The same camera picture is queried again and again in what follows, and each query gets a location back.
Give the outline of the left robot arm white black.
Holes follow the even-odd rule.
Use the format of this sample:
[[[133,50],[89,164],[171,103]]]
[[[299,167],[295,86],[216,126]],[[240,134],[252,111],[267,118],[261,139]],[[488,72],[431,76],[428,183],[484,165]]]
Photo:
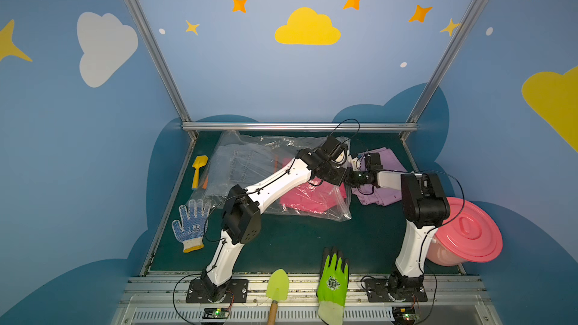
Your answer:
[[[304,148],[268,178],[248,187],[236,185],[230,189],[215,254],[200,277],[210,302],[225,297],[241,250],[261,231],[263,213],[286,193],[314,178],[340,186],[346,177],[348,159],[345,144]]]

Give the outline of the purple trousers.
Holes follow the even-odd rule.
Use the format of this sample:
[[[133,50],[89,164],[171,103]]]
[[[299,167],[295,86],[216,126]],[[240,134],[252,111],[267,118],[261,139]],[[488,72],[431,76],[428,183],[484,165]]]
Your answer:
[[[383,170],[378,171],[375,186],[367,184],[352,188],[352,193],[358,197],[362,205],[389,206],[399,202],[402,199],[401,174],[406,173],[405,168],[391,149],[383,147],[370,153],[377,153],[380,156]]]

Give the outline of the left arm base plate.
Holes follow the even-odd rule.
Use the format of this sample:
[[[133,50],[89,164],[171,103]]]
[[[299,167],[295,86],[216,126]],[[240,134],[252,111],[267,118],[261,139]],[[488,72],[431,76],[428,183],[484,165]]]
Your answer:
[[[220,287],[206,284],[201,278],[194,278],[189,284],[186,303],[246,303],[248,296],[248,280],[231,279]]]

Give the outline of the pink trousers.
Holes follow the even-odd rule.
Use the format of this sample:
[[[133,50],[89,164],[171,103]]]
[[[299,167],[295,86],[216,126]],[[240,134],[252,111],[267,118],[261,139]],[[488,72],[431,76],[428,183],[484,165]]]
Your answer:
[[[338,221],[349,213],[345,186],[338,187],[318,178],[288,191],[279,201],[284,210],[295,210],[298,215],[334,217]]]

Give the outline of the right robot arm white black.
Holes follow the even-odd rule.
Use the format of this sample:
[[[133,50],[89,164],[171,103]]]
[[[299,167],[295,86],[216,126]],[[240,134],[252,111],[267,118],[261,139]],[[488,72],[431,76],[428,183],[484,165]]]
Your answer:
[[[431,172],[386,170],[376,153],[366,154],[363,160],[349,156],[348,163],[346,183],[350,187],[371,185],[400,191],[406,232],[388,280],[388,293],[402,299],[419,292],[433,236],[451,213],[439,176]]]

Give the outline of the clear plastic vacuum bag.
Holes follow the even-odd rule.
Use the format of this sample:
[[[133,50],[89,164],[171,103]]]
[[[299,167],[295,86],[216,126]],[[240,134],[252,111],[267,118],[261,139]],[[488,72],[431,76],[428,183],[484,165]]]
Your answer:
[[[313,150],[324,142],[324,137],[251,136],[236,131],[223,132],[200,176],[200,186],[190,199],[222,208],[230,189],[236,185],[243,189],[252,185],[262,187],[260,193],[263,195],[275,184],[286,184],[290,176],[296,176],[294,158],[299,150]],[[343,184],[336,186],[311,178],[283,194],[267,208],[266,213],[343,222],[352,219],[350,202],[350,191]]]

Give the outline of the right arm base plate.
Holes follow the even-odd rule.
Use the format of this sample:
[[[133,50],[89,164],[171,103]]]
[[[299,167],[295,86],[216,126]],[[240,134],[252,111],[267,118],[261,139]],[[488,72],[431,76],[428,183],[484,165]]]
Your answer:
[[[400,287],[390,284],[389,278],[364,276],[361,287],[369,302],[427,302],[424,287]]]

